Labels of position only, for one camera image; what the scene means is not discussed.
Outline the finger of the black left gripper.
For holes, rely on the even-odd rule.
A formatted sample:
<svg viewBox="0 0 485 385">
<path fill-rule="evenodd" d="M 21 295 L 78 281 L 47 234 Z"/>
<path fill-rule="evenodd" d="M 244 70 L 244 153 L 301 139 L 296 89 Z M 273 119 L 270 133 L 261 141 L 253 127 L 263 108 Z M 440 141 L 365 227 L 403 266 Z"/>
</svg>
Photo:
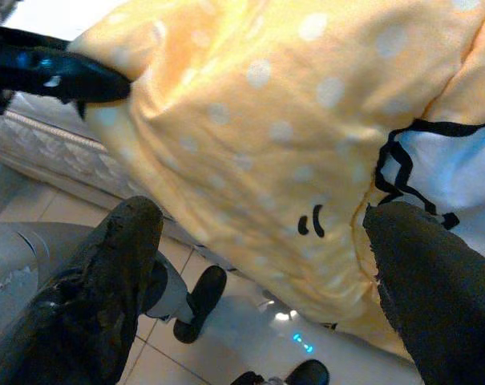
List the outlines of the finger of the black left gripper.
<svg viewBox="0 0 485 385">
<path fill-rule="evenodd" d="M 44 49 L 0 48 L 0 115 L 13 95 L 49 96 L 62 103 L 109 103 L 125 99 L 131 82 L 85 56 Z"/>
<path fill-rule="evenodd" d="M 6 45 L 23 48 L 43 47 L 64 51 L 67 49 L 68 41 L 26 30 L 0 26 L 0 46 Z"/>
</svg>

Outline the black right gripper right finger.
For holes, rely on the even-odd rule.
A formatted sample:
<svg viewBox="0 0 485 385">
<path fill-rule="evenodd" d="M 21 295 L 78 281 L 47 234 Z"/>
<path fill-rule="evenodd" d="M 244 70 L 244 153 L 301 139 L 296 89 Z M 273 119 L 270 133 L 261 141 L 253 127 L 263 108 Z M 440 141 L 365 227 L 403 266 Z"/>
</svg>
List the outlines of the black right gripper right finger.
<svg viewBox="0 0 485 385">
<path fill-rule="evenodd" d="M 485 257 L 405 202 L 368 206 L 384 314 L 425 385 L 485 385 Z"/>
</svg>

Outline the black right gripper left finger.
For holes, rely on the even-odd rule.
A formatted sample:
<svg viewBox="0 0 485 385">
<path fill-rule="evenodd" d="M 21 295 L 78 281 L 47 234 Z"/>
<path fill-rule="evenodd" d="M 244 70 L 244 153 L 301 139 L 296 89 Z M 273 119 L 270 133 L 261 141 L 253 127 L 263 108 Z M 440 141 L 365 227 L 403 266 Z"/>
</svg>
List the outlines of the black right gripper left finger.
<svg viewBox="0 0 485 385">
<path fill-rule="evenodd" d="M 117 385 L 138 319 L 164 292 L 163 215 L 131 197 L 0 335 L 0 385 Z"/>
</svg>

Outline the orange cartoon print quilt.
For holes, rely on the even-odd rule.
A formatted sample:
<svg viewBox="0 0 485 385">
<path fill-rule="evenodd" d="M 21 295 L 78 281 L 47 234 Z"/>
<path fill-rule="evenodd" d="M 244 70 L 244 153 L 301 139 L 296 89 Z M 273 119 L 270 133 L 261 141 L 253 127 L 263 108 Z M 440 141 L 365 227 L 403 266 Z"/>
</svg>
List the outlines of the orange cartoon print quilt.
<svg viewBox="0 0 485 385">
<path fill-rule="evenodd" d="M 485 257 L 485 0 L 128 0 L 70 50 L 86 121 L 207 250 L 396 355 L 362 226 L 405 201 Z"/>
</svg>

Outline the white quilted mattress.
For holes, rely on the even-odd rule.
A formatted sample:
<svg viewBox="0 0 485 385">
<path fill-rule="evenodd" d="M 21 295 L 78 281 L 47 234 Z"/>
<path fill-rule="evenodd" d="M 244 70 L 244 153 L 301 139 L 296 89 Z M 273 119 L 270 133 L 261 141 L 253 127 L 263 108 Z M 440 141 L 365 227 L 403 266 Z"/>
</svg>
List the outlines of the white quilted mattress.
<svg viewBox="0 0 485 385">
<path fill-rule="evenodd" d="M 0 0 L 0 26 L 21 1 Z M 147 196 L 87 126 L 85 107 L 15 93 L 0 115 L 0 162 L 104 208 Z"/>
</svg>

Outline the grey robot leg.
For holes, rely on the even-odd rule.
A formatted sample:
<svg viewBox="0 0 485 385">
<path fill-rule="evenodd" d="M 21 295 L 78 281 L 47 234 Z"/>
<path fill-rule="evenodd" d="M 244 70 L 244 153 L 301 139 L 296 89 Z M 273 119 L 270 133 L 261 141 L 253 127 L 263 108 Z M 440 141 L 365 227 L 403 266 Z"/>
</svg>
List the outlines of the grey robot leg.
<svg viewBox="0 0 485 385">
<path fill-rule="evenodd" d="M 0 223 L 0 332 L 92 231 L 57 222 Z"/>
</svg>

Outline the black robot foot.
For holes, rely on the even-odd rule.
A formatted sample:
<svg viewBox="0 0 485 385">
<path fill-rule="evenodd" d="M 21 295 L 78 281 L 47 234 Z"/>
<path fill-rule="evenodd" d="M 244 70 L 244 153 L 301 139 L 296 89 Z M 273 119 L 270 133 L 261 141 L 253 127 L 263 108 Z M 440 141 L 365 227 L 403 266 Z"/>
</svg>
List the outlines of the black robot foot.
<svg viewBox="0 0 485 385">
<path fill-rule="evenodd" d="M 276 376 L 265 379 L 254 371 L 246 371 L 230 385 L 329 385 L 329 382 L 327 367 L 316 359 L 309 359 L 299 364 L 285 379 Z"/>
<path fill-rule="evenodd" d="M 207 317 L 224 293 L 226 282 L 227 274 L 218 265 L 209 266 L 201 274 L 176 315 L 173 333 L 178 341 L 191 344 L 198 339 Z"/>
</svg>

